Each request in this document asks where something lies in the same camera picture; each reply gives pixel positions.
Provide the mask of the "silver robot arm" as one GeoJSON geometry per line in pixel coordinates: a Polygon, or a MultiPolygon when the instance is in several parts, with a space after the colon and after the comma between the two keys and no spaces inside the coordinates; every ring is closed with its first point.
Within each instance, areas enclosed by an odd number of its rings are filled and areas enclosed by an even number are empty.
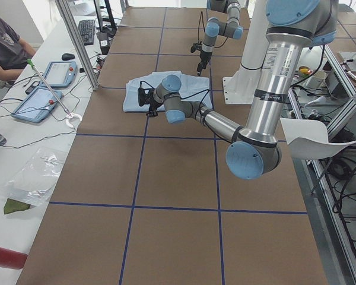
{"type": "Polygon", "coordinates": [[[241,126],[179,93],[181,80],[165,77],[157,87],[138,89],[149,117],[165,110],[167,121],[192,118],[229,143],[226,162],[238,178],[250,180],[276,168],[281,151],[275,138],[282,108],[304,48],[326,46],[336,34],[337,1],[257,1],[239,70],[224,79],[224,94],[235,103],[251,102],[241,126]]]}
{"type": "Polygon", "coordinates": [[[227,21],[221,22],[218,18],[209,18],[205,27],[204,39],[194,43],[190,49],[191,53],[200,51],[200,63],[197,67],[197,75],[200,76],[203,69],[206,69],[215,49],[217,36],[226,38],[240,39],[243,34],[243,27],[240,26],[239,1],[207,1],[207,8],[212,11],[218,11],[227,14],[227,21]]]}

